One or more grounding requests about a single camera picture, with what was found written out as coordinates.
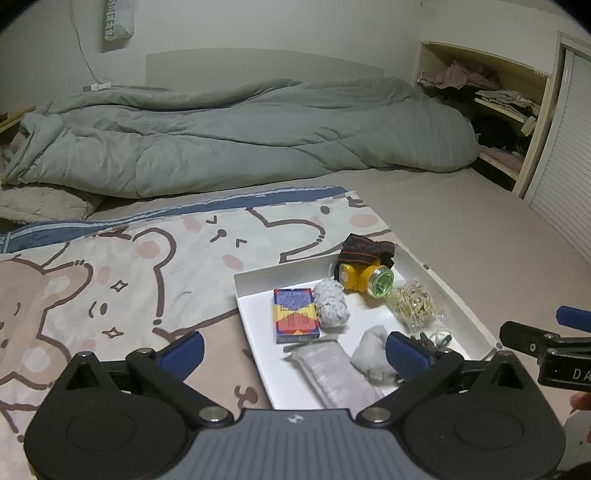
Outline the grey tissue pack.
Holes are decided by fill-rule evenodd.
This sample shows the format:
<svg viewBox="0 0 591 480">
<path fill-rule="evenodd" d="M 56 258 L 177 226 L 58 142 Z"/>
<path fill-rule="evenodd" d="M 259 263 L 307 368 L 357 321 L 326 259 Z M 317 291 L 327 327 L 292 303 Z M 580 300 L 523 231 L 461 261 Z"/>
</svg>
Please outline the grey tissue pack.
<svg viewBox="0 0 591 480">
<path fill-rule="evenodd" d="M 349 409 L 356 415 L 383 398 L 381 391 L 353 366 L 334 336 L 287 345 L 283 352 L 325 408 Z"/>
</svg>

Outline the colourful playing card box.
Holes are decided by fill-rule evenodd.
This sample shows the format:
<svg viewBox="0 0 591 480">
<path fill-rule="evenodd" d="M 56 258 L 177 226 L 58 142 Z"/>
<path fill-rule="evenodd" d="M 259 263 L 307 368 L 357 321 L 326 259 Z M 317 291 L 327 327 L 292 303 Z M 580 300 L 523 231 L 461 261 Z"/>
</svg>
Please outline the colourful playing card box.
<svg viewBox="0 0 591 480">
<path fill-rule="evenodd" d="M 277 344 L 318 339 L 321 328 L 311 288 L 274 289 L 273 325 Z"/>
</svg>

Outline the yellow headlamp with strap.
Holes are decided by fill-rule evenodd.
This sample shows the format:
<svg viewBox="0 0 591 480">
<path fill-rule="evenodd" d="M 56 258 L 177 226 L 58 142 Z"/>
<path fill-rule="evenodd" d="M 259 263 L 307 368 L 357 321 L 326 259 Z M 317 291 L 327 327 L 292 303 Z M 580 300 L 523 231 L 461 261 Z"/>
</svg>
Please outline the yellow headlamp with strap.
<svg viewBox="0 0 591 480">
<path fill-rule="evenodd" d="M 334 277 L 346 291 L 368 294 L 375 299 L 388 296 L 394 286 L 394 255 L 397 245 L 349 234 L 342 242 Z"/>
</svg>

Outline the beige fleece pillow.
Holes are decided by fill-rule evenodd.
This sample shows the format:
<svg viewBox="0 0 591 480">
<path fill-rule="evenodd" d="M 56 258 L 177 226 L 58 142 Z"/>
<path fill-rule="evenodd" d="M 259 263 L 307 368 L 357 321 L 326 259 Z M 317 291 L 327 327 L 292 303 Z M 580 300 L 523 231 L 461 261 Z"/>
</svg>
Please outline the beige fleece pillow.
<svg viewBox="0 0 591 480">
<path fill-rule="evenodd" d="M 85 220 L 104 197 L 50 185 L 1 187 L 1 218 L 13 223 Z"/>
</svg>

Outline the bag of rubber bands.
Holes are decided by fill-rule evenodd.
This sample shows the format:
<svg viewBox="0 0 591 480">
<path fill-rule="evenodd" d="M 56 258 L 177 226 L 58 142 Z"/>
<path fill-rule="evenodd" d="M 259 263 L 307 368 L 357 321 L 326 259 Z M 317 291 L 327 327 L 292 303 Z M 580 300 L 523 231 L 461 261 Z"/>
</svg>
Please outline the bag of rubber bands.
<svg viewBox="0 0 591 480">
<path fill-rule="evenodd" d="M 445 319 L 444 310 L 438 307 L 425 285 L 416 279 L 394 283 L 386 296 L 386 304 L 410 332 L 442 324 Z"/>
</svg>

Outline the wooden shelf with clothes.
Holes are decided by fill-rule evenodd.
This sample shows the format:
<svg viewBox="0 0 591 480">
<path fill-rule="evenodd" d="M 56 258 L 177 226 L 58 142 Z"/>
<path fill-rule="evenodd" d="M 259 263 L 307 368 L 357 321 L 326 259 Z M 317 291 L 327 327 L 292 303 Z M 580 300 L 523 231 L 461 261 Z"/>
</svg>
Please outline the wooden shelf with clothes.
<svg viewBox="0 0 591 480">
<path fill-rule="evenodd" d="M 493 53 L 423 41 L 416 85 L 461 111 L 477 134 L 473 168 L 522 198 L 547 139 L 554 76 Z"/>
</svg>

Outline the grey green duvet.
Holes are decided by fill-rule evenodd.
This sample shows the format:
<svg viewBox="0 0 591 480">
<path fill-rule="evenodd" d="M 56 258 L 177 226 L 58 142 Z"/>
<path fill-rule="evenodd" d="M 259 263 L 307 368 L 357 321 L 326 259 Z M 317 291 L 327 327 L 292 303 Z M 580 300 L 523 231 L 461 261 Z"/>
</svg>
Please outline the grey green duvet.
<svg viewBox="0 0 591 480">
<path fill-rule="evenodd" d="M 145 199 L 342 170 L 463 169 L 471 123 L 398 78 L 280 79 L 198 92 L 111 87 L 27 113 L 8 185 Z"/>
</svg>

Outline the grey cloth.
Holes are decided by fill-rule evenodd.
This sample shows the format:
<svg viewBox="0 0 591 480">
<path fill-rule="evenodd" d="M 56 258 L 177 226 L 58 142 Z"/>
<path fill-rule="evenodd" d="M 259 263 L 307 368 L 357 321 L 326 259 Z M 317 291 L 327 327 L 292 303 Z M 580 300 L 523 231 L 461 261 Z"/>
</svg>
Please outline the grey cloth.
<svg viewBox="0 0 591 480">
<path fill-rule="evenodd" d="M 398 378 L 398 372 L 390 365 L 386 355 L 388 335 L 382 325 L 370 327 L 363 332 L 360 344 L 351 356 L 353 367 L 375 384 L 394 384 Z"/>
</svg>

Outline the white string ball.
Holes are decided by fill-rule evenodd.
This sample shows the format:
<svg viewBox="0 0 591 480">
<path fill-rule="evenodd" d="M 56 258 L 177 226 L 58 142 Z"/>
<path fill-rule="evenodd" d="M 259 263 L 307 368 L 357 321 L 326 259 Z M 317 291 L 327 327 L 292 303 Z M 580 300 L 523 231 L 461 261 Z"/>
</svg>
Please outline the white string ball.
<svg viewBox="0 0 591 480">
<path fill-rule="evenodd" d="M 346 305 L 344 287 L 335 279 L 324 279 L 312 288 L 315 310 L 322 329 L 342 328 L 351 314 Z"/>
</svg>

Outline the yellow wooden bed frame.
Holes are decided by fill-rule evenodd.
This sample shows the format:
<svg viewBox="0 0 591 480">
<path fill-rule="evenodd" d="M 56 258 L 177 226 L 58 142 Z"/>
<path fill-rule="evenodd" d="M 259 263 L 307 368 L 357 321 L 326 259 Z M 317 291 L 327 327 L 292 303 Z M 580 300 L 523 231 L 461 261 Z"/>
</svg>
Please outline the yellow wooden bed frame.
<svg viewBox="0 0 591 480">
<path fill-rule="evenodd" d="M 9 115 L 5 120 L 3 120 L 0 123 L 0 132 L 3 133 L 7 130 L 9 130 L 10 128 L 12 128 L 14 125 L 20 123 L 22 121 L 22 118 L 30 112 L 33 112 L 36 109 L 35 106 L 32 107 L 28 107 L 23 111 L 20 111 L 18 113 Z"/>
</svg>

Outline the white wall pouch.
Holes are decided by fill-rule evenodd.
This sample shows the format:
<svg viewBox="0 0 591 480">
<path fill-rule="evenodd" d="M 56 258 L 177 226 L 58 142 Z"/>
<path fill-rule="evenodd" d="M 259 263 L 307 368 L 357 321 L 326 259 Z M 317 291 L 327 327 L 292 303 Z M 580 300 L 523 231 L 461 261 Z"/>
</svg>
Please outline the white wall pouch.
<svg viewBox="0 0 591 480">
<path fill-rule="evenodd" d="M 102 51 L 124 48 L 134 35 L 136 2 L 106 0 L 104 3 Z"/>
</svg>

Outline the white louvered closet door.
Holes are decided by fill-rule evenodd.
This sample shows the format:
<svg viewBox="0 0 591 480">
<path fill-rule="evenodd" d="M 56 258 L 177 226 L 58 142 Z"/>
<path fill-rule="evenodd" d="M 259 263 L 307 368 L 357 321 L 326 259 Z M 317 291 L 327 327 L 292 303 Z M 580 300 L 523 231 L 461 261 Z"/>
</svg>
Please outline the white louvered closet door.
<svg viewBox="0 0 591 480">
<path fill-rule="evenodd" d="M 589 260 L 590 45 L 562 34 L 557 73 L 556 107 L 525 201 Z"/>
</svg>

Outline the white shallow cardboard tray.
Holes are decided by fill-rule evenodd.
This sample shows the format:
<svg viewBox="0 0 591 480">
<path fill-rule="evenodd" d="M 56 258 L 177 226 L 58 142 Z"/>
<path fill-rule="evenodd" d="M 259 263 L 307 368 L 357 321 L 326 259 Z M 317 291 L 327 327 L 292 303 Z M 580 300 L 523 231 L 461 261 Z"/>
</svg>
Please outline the white shallow cardboard tray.
<svg viewBox="0 0 591 480">
<path fill-rule="evenodd" d="M 311 288 L 335 266 L 335 254 L 302 259 L 286 264 L 238 273 L 233 277 L 235 298 L 252 357 L 259 370 L 270 405 L 280 410 L 321 409 L 314 390 L 304 375 L 288 360 L 283 346 L 276 343 L 273 326 L 273 290 Z M 431 294 L 438 319 L 426 329 L 430 338 L 452 335 L 449 347 L 469 360 L 486 360 L 496 350 L 497 339 L 466 303 L 427 264 L 399 245 L 394 256 L 394 279 L 417 280 Z M 346 353 L 353 354 L 363 332 L 375 325 L 387 331 L 405 332 L 405 326 L 385 302 L 360 293 L 346 294 L 351 317 L 337 335 Z"/>
</svg>

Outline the cartoon bear blanket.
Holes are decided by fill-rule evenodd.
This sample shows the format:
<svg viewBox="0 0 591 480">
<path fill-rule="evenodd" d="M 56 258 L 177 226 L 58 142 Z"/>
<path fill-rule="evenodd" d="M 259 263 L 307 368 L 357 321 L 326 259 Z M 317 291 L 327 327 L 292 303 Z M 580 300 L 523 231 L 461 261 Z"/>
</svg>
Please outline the cartoon bear blanket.
<svg viewBox="0 0 591 480">
<path fill-rule="evenodd" d="M 237 273 L 391 239 L 353 192 L 123 223 L 1 259 L 1 475 L 27 479 L 25 431 L 67 363 L 204 335 L 189 384 L 232 412 L 269 404 L 238 317 Z"/>
</svg>

